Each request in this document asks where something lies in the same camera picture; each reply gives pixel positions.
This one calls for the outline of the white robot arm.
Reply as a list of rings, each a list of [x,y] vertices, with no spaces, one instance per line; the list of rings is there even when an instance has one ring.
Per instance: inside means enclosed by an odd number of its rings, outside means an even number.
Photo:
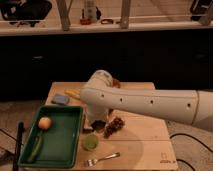
[[[97,70],[80,90],[90,124],[106,122],[110,109],[147,115],[213,132],[213,92],[113,87],[113,77]]]

